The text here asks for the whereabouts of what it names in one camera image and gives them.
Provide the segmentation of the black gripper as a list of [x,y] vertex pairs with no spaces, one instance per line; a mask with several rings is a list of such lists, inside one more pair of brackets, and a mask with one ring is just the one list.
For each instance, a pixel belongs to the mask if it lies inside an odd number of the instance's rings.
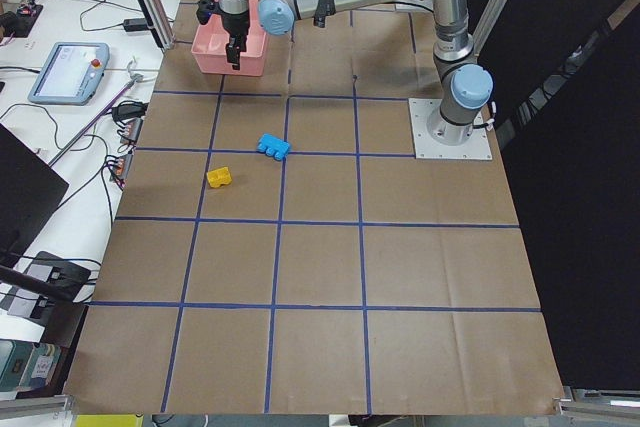
[[225,46],[226,59],[233,70],[240,69],[241,50],[246,49],[249,32],[249,11],[239,14],[221,13],[222,26],[229,35]]

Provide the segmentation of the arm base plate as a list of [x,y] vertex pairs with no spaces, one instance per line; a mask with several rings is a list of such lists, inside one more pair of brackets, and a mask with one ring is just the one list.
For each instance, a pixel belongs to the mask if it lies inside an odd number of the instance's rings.
[[491,161],[485,128],[456,126],[441,116],[440,99],[409,98],[415,157],[418,160]]

